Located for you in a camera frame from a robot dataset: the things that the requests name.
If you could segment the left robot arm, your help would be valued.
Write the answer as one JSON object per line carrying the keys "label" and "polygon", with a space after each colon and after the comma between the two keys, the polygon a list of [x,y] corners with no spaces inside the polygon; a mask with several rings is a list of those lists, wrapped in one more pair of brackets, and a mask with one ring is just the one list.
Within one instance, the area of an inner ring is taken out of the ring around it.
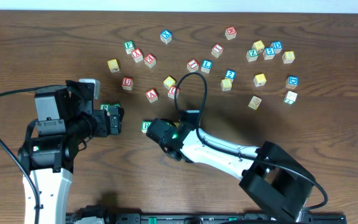
{"label": "left robot arm", "polygon": [[18,158],[24,167],[25,223],[65,223],[73,165],[79,146],[121,132],[124,110],[93,107],[100,82],[82,78],[35,92],[37,120],[31,122]]}

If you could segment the green R letter block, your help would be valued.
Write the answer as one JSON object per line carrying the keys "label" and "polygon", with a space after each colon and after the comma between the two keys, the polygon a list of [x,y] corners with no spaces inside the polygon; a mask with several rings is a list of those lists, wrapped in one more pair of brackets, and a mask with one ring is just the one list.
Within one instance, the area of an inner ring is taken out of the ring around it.
{"label": "green R letter block", "polygon": [[148,130],[148,128],[149,128],[149,126],[150,126],[151,124],[152,124],[151,121],[143,121],[143,122],[142,122],[141,131],[142,131],[143,133],[146,133],[147,130]]}

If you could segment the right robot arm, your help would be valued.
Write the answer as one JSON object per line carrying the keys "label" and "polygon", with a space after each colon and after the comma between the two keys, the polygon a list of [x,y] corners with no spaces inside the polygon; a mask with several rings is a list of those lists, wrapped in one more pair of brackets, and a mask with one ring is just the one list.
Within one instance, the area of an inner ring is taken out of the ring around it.
{"label": "right robot arm", "polygon": [[274,219],[298,222],[314,177],[280,146],[264,142],[242,146],[213,137],[193,124],[178,126],[154,119],[146,132],[170,158],[219,169],[240,182],[243,191]]}

